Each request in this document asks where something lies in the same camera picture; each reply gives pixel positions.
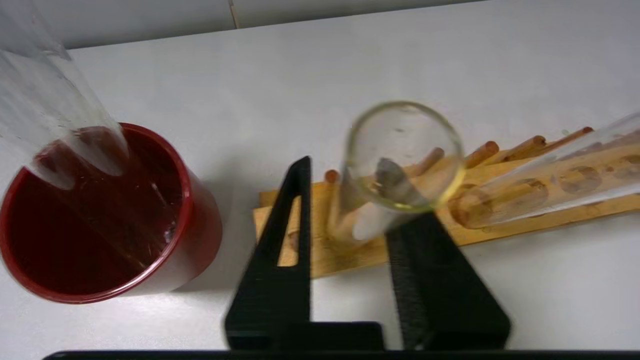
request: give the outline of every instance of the red plastic cup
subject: red plastic cup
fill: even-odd
[[[222,223],[214,197],[165,139],[141,126],[122,128],[160,193],[175,200],[172,240],[149,267],[133,270],[41,179],[23,168],[0,209],[0,252],[14,279],[35,295],[87,304],[119,295],[162,293],[200,275],[216,257]]]

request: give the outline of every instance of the white table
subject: white table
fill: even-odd
[[[178,291],[84,306],[40,300],[0,270],[1,357],[225,348],[221,320],[255,241],[257,194],[292,161],[311,155],[319,179],[339,164],[351,121],[390,99],[441,111],[468,150],[602,127],[640,106],[638,17],[636,0],[494,0],[72,51],[118,120],[166,137],[209,185],[224,242]],[[2,187],[16,168],[2,164]],[[640,348],[638,220],[465,248],[513,319],[509,347]],[[376,320],[399,347],[385,266],[312,291],[315,320]]]

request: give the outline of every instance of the glass cylinder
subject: glass cylinder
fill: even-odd
[[[173,238],[175,199],[31,1],[0,1],[0,142],[137,270]]]
[[[475,229],[638,192],[640,113],[488,183],[470,185],[451,201],[450,210],[461,225]]]
[[[444,204],[463,173],[460,138],[441,114],[408,101],[375,106],[351,128],[340,179],[330,186],[329,238],[363,245]]]

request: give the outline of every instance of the test tube rack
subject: test tube rack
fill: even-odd
[[[548,142],[543,136],[536,135],[512,149],[503,151],[500,151],[495,142],[487,142],[465,158],[467,170],[459,192],[506,174],[528,161],[564,146],[592,131],[593,129],[590,127],[585,127],[554,142]],[[387,246],[383,237],[376,238],[350,252],[337,250],[327,240],[325,224],[332,198],[331,188],[332,185],[324,181],[312,184],[312,277],[322,277],[353,268],[362,268],[387,262]],[[253,210],[258,239],[277,195],[278,190],[260,193],[260,208]],[[459,225],[451,216],[448,206],[442,206],[437,209],[436,215],[447,228],[456,244],[458,246],[466,246],[519,234],[551,230],[587,220],[637,211],[638,209],[640,209],[640,194],[632,194],[536,217],[521,218],[481,229],[467,229]],[[280,251],[279,266],[292,266],[297,263],[298,217],[299,204],[295,202],[289,219],[286,239]]]

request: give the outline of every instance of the white wall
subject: white wall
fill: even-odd
[[[34,0],[67,49],[475,0]]]
[[[34,0],[67,49],[234,29],[227,0]]]
[[[477,0],[233,0],[241,28]]]

